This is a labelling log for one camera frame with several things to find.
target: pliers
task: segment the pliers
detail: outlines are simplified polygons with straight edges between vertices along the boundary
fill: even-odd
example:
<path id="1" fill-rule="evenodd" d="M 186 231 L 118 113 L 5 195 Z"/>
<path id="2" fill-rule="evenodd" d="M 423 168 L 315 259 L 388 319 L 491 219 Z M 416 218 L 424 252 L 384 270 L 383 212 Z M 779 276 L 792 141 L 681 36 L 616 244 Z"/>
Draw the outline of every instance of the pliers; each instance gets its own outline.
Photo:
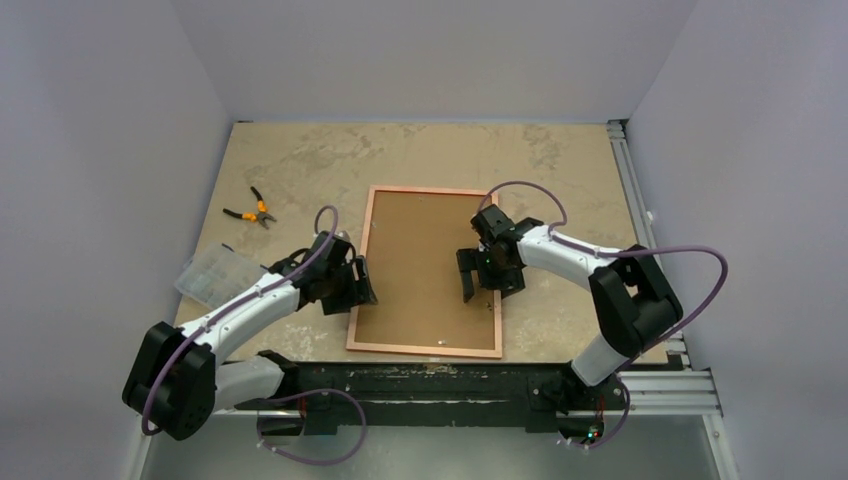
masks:
<path id="1" fill-rule="evenodd" d="M 262 225 L 267 230 L 268 225 L 265 224 L 265 221 L 271 220 L 272 222 L 276 222 L 277 219 L 268 213 L 268 207 L 265 206 L 265 201 L 262 200 L 262 195 L 259 193 L 259 190 L 254 187 L 250 187 L 250 191 L 253 192 L 253 195 L 256 197 L 256 202 L 259 204 L 259 213 L 237 213 L 228 208 L 224 209 L 224 213 L 231 217 L 250 220 L 251 222 L 259 222 L 259 225 Z"/>

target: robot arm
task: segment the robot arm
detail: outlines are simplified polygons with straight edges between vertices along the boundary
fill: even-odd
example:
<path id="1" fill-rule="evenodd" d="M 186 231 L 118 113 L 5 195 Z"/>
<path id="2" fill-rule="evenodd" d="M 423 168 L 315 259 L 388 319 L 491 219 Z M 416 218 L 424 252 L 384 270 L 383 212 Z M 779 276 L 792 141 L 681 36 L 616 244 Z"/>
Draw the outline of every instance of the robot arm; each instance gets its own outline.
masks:
<path id="1" fill-rule="evenodd" d="M 163 366 L 191 337 L 194 340 L 154 393 L 150 420 L 170 436 L 188 438 L 214 411 L 275 396 L 290 366 L 283 357 L 260 352 L 244 362 L 225 363 L 227 358 L 265 327 L 309 303 L 321 301 L 324 314 L 330 315 L 377 302 L 365 259 L 347 260 L 353 246 L 346 238 L 328 240 L 329 236 L 321 232 L 311 248 L 297 252 L 310 263 L 285 284 L 273 288 L 301 265 L 296 254 L 275 263 L 255 285 L 208 315 L 180 328 L 164 322 L 154 325 L 124 386 L 124 403 L 142 413 Z M 325 241 L 327 247 L 321 251 Z"/>
<path id="2" fill-rule="evenodd" d="M 683 316 L 651 256 L 616 258 L 621 250 L 559 234 L 533 218 L 516 224 L 495 205 L 481 210 L 471 225 L 480 247 L 457 252 L 466 301 L 474 294 L 472 270 L 483 288 L 505 297 L 524 288 L 524 267 L 547 270 L 592 293 L 601 333 L 571 362 L 581 388 L 602 383 Z M 634 287 L 631 295 L 628 288 Z"/>

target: corkboard frame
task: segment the corkboard frame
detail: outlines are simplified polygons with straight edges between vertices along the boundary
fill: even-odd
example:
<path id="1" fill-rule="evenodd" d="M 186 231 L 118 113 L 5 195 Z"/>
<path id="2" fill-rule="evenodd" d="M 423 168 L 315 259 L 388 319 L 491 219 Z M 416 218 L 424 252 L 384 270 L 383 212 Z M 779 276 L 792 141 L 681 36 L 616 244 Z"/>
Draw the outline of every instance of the corkboard frame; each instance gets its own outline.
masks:
<path id="1" fill-rule="evenodd" d="M 360 255 L 365 255 L 366 258 L 368 252 L 368 237 L 371 232 L 371 217 L 374 213 L 374 198 L 377 196 L 377 192 L 473 195 L 477 197 L 483 197 L 488 193 L 485 190 L 372 185 L 368 191 L 368 204 L 365 207 L 365 223 L 362 226 L 362 242 L 359 247 Z M 498 204 L 497 192 L 492 193 L 491 202 L 494 205 Z M 407 353 L 413 355 L 500 359 L 503 358 L 503 321 L 501 312 L 501 292 L 495 291 L 494 298 L 492 301 L 492 314 L 494 321 L 494 348 L 476 349 L 357 342 L 356 319 L 359 314 L 359 307 L 354 307 L 353 309 L 351 309 L 350 312 L 350 323 L 348 324 L 347 329 L 347 349 L 367 352 Z"/>

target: gray floor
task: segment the gray floor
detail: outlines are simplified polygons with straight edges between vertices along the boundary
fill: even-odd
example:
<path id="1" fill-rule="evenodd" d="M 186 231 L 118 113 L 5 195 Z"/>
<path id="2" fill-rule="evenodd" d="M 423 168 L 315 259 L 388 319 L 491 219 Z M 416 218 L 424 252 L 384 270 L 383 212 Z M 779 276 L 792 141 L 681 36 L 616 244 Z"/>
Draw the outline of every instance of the gray floor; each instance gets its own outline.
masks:
<path id="1" fill-rule="evenodd" d="M 619 438 L 591 454 L 521 429 L 372 427 L 362 450 L 334 467 L 300 465 L 256 448 L 255 420 L 214 418 L 195 436 L 158 436 L 143 478 L 227 479 L 681 479 L 718 478 L 700 417 L 631 417 Z M 308 437 L 288 447 L 329 458 L 358 432 Z"/>

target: beige table surface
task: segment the beige table surface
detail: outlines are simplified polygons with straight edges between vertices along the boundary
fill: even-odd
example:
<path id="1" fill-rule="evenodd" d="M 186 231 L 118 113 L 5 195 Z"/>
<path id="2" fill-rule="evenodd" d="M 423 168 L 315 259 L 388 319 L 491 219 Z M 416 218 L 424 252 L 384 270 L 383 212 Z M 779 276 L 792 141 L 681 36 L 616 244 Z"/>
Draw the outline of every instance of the beige table surface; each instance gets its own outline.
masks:
<path id="1" fill-rule="evenodd" d="M 339 228 L 347 230 L 358 247 L 370 185 L 487 190 L 515 179 L 540 183 L 560 197 L 569 219 L 561 232 L 610 247 L 635 242 L 602 125 L 237 123 L 197 249 L 222 242 L 271 265 L 311 245 L 315 213 L 328 203 L 338 207 Z M 255 209 L 251 185 L 262 192 L 278 220 L 270 224 L 270 230 L 221 212 L 223 207 Z M 541 193 L 507 187 L 500 194 L 501 207 L 516 221 L 525 216 L 546 223 L 558 219 L 556 207 Z M 329 227 L 329 220 L 324 226 Z M 570 360 L 598 333 L 591 295 L 550 273 L 524 271 L 526 290 L 503 303 L 502 361 Z M 175 323 L 207 311 L 183 298 Z M 325 317 L 320 305 L 309 305 L 265 329 L 233 359 L 271 349 L 301 361 L 428 360 L 349 352 L 345 349 L 347 327 L 347 314 Z M 665 353 L 659 347 L 655 350 L 642 361 L 664 363 Z"/>

